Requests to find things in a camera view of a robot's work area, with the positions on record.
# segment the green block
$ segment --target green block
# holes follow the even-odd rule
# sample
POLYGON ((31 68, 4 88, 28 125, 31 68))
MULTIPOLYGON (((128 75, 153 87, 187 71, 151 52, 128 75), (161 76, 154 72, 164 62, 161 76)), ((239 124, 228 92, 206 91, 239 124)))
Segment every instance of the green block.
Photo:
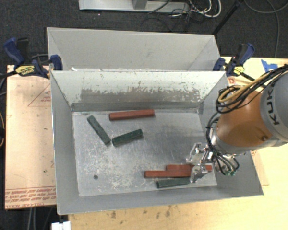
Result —
POLYGON ((130 133, 121 135, 121 136, 117 136, 115 138, 112 139, 112 144, 114 146, 119 146, 128 142, 131 142, 135 139, 140 139, 143 137, 143 132, 141 129, 132 131, 130 133))
POLYGON ((98 121, 94 118, 93 115, 89 116, 87 118, 87 121, 95 130, 95 132, 99 135, 99 137, 102 139, 104 144, 108 144, 111 141, 110 137, 107 135, 105 130, 102 128, 102 126, 98 123, 98 121))
POLYGON ((188 184, 190 184, 190 178, 189 177, 166 179, 166 180, 158 181, 157 182, 157 188, 183 186, 183 185, 188 185, 188 184))

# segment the cardboard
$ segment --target cardboard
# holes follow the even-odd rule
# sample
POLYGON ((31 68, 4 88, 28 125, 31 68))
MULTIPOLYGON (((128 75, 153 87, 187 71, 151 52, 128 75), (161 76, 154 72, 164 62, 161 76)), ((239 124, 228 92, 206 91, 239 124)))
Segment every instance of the cardboard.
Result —
POLYGON ((50 81, 8 77, 5 123, 4 208, 55 205, 50 81))

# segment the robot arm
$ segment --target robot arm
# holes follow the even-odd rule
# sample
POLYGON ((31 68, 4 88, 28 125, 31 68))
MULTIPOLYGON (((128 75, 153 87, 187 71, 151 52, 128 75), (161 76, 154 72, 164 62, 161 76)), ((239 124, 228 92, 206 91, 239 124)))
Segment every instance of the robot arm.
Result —
POLYGON ((237 156, 288 142, 288 65, 245 86, 221 90, 216 110, 207 123, 207 146, 193 148, 187 159, 195 165, 191 182, 200 178, 199 168, 208 162, 224 175, 234 175, 239 168, 237 156))

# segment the clamp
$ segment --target clamp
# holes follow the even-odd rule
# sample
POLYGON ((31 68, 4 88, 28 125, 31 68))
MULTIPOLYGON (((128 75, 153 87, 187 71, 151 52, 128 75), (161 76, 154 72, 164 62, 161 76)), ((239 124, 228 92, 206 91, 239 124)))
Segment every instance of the clamp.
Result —
POLYGON ((220 57, 213 67, 213 71, 220 71, 225 66, 226 76, 243 76, 248 80, 253 81, 254 78, 244 73, 243 64, 252 57, 254 54, 254 47, 251 44, 240 44, 238 52, 234 55, 229 63, 225 62, 225 59, 220 57))
MULTIPOLYGON (((38 76, 48 79, 49 71, 42 66, 39 60, 30 57, 28 45, 29 40, 27 38, 20 38, 16 41, 16 38, 12 37, 4 43, 5 52, 16 61, 13 74, 19 74, 22 77, 38 76)), ((58 55, 50 56, 50 60, 47 63, 52 64, 53 70, 63 69, 61 58, 58 55)))

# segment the bin floor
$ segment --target bin floor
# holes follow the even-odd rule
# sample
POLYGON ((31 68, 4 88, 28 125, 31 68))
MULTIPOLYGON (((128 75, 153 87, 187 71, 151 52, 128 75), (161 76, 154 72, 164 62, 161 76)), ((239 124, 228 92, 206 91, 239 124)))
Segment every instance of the bin floor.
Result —
MULTIPOLYGON (((200 119, 192 109, 155 110, 154 117, 110 121, 110 112, 74 112, 73 130, 80 196, 155 191, 146 170, 185 164, 195 142, 205 145, 200 119), (141 129, 143 138, 114 147, 105 145, 87 118, 93 115, 112 139, 141 129)), ((215 186, 214 172, 183 187, 215 186)))

